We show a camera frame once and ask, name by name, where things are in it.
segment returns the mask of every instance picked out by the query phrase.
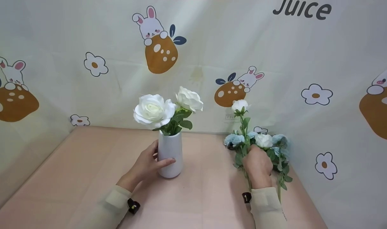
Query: bunny ear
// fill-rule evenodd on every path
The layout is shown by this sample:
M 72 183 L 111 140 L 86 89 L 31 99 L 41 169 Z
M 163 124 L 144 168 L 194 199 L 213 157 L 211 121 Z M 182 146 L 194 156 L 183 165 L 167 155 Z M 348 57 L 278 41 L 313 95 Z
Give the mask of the bunny ear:
M 18 60 L 13 64 L 13 67 L 19 71 L 22 71 L 25 68 L 25 62 L 22 60 Z
M 0 68 L 3 69 L 3 68 L 6 68 L 7 66 L 8 66 L 8 62 L 4 58 L 0 57 Z
M 157 13 L 155 12 L 154 6 L 147 7 L 147 17 L 157 18 Z
M 256 67 L 250 66 L 250 67 L 248 68 L 247 73 L 248 73 L 248 74 L 254 74 L 254 73 L 256 72 L 256 70 L 257 70 Z
M 144 22 L 144 17 L 139 13 L 134 13 L 133 22 L 137 22 L 138 25 L 141 25 Z
M 256 79 L 259 80 L 264 77 L 264 73 L 256 74 Z

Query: white rose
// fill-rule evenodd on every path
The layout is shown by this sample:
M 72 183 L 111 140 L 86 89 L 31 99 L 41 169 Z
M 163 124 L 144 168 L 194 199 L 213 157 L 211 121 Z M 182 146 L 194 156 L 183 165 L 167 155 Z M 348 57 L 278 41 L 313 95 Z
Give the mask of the white rose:
M 187 110 L 191 110 L 194 113 L 198 110 L 203 111 L 203 102 L 200 101 L 200 96 L 194 91 L 179 87 L 176 99 L 178 100 L 178 104 Z
M 232 110 L 233 112 L 236 112 L 236 110 L 239 110 L 241 112 L 241 109 L 244 107 L 244 111 L 248 110 L 250 106 L 248 105 L 246 100 L 236 100 L 233 103 Z
M 147 94 L 140 97 L 140 103 L 134 109 L 134 119 L 151 128 L 158 128 L 169 123 L 175 109 L 176 104 L 171 100 L 164 102 L 159 94 Z
M 272 147 L 272 137 L 271 135 L 256 135 L 256 144 L 262 148 Z

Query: wrist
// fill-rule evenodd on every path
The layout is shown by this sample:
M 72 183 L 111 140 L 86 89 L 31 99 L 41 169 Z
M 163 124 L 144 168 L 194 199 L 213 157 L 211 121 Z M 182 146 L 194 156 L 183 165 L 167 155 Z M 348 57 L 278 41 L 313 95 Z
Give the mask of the wrist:
M 138 176 L 132 173 L 132 171 L 128 171 L 128 173 L 121 176 L 121 178 L 118 180 L 117 184 L 118 186 L 133 192 L 135 187 L 140 183 L 140 180 L 138 179 Z
M 258 176 L 251 176 L 251 185 L 253 189 L 262 189 L 266 187 L 272 187 L 272 180 L 269 175 L 258 175 Z

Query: cartoon bunny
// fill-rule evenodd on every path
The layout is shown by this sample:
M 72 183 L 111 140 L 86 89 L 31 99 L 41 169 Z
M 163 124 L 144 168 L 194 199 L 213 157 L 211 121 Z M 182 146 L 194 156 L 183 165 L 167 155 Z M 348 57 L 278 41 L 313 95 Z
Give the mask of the cartoon bunny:
M 167 38 L 168 32 L 164 31 L 161 22 L 157 19 L 157 13 L 153 6 L 147 7 L 147 17 L 143 17 L 139 13 L 133 14 L 133 21 L 140 26 L 141 36 L 144 39 L 144 45 L 152 44 L 152 37 L 160 35 L 162 39 Z
M 250 88 L 256 84 L 257 80 L 264 77 L 264 73 L 258 73 L 256 74 L 257 68 L 254 66 L 250 66 L 248 68 L 248 71 L 246 74 L 243 74 L 238 79 L 233 81 L 233 84 L 235 86 L 238 86 L 239 84 L 244 85 L 244 92 L 248 93 L 250 92 Z
M 373 80 L 372 85 L 367 89 L 367 93 L 381 94 L 385 87 L 387 87 L 387 70 Z
M 12 66 L 8 65 L 6 59 L 0 57 L 0 68 L 3 71 L 7 83 L 4 87 L 7 90 L 14 90 L 16 84 L 22 86 L 23 89 L 28 90 L 22 79 L 22 70 L 25 68 L 25 62 L 22 60 L 16 61 Z

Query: blue rose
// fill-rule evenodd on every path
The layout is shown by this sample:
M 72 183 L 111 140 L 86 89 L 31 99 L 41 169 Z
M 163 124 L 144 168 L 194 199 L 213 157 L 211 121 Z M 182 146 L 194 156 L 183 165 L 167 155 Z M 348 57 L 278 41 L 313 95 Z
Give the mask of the blue rose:
M 254 131 L 252 131 L 252 132 L 250 132 L 250 133 L 247 134 L 247 136 L 248 136 L 250 139 L 254 138 L 254 137 L 257 136 L 257 135 L 258 135 L 258 133 L 257 133 L 257 132 L 254 132 Z
M 287 147 L 288 140 L 287 140 L 287 137 L 285 135 L 274 135 L 272 137 L 272 143 L 274 145 L 276 145 L 279 141 L 281 141 L 281 143 L 279 145 L 280 147 L 282 147 L 282 148 Z
M 280 149 L 278 147 L 271 147 L 274 150 L 275 155 L 280 155 Z
M 224 145 L 225 145 L 225 146 L 230 145 L 230 143 L 232 143 L 233 139 L 234 139 L 236 136 L 237 136 L 237 135 L 235 135 L 235 134 L 229 134 L 229 135 L 224 139 Z
M 234 136 L 233 140 L 232 140 L 232 144 L 233 144 L 233 147 L 235 147 L 236 145 L 240 144 L 244 142 L 244 136 L 243 135 L 236 135 Z

